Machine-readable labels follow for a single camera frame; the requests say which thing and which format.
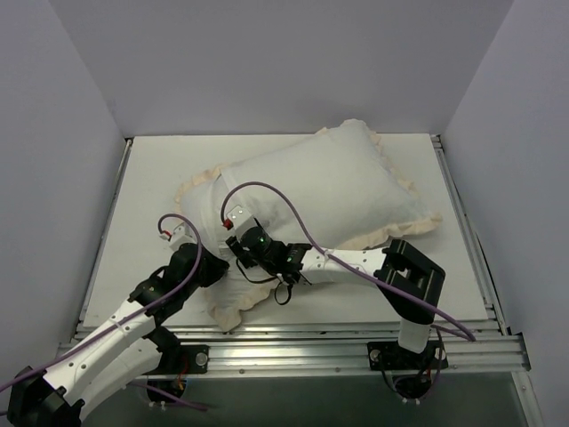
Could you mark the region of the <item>grey and cream pillowcase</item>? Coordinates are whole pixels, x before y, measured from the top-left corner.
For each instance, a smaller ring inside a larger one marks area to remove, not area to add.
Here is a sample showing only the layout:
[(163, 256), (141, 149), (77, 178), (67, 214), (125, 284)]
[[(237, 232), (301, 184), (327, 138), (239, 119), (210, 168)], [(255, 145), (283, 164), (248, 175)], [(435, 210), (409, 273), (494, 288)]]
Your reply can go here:
[(226, 244), (220, 212), (236, 206), (275, 240), (313, 238), (324, 248), (343, 250), (424, 235), (443, 220), (385, 152), (381, 137), (356, 119), (197, 173), (180, 184), (174, 203), (195, 224), (204, 246), (227, 262), (236, 257)]

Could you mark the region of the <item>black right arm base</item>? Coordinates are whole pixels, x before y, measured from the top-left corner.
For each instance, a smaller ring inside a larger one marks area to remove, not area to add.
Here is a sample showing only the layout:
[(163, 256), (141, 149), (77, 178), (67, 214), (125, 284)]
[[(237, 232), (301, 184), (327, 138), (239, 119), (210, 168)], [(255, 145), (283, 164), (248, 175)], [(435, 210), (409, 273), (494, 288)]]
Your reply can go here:
[(405, 350), (396, 341), (369, 342), (366, 348), (370, 369), (379, 372), (388, 389), (404, 403), (419, 405), (449, 367), (441, 336), (428, 341), (421, 353)]

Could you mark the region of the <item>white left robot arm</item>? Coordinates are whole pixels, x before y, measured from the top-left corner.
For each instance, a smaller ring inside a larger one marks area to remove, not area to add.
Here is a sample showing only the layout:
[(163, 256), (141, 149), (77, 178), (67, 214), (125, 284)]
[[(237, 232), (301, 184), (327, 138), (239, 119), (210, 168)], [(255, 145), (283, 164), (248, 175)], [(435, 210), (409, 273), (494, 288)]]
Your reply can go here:
[(18, 373), (8, 386), (8, 421), (14, 426), (79, 426), (138, 376), (177, 373), (188, 357), (164, 322), (197, 289), (220, 281), (228, 267), (197, 244), (181, 245), (77, 346), (47, 367)]

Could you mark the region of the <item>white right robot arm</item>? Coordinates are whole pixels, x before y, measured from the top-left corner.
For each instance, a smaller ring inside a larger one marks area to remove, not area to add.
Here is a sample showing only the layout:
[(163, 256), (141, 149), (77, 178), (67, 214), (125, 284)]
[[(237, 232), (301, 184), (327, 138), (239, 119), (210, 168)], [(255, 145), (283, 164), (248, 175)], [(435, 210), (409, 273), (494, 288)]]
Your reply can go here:
[(318, 250), (306, 243), (286, 244), (255, 226), (226, 244), (247, 269), (259, 267), (289, 287), (309, 285), (375, 284), (401, 318), (395, 356), (415, 367), (427, 356), (445, 271), (402, 239), (379, 249)]

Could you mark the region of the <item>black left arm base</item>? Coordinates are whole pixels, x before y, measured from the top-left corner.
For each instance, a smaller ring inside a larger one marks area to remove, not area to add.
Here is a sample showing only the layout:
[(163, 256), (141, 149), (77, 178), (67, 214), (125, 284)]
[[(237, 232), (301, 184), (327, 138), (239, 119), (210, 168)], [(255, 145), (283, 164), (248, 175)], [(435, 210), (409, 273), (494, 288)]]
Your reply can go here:
[(158, 365), (149, 375), (173, 375), (170, 380), (147, 380), (144, 390), (151, 403), (181, 406), (188, 387), (188, 375), (203, 375), (208, 371), (210, 347), (205, 344), (183, 344), (169, 329), (160, 326), (143, 337), (155, 344), (159, 353)]

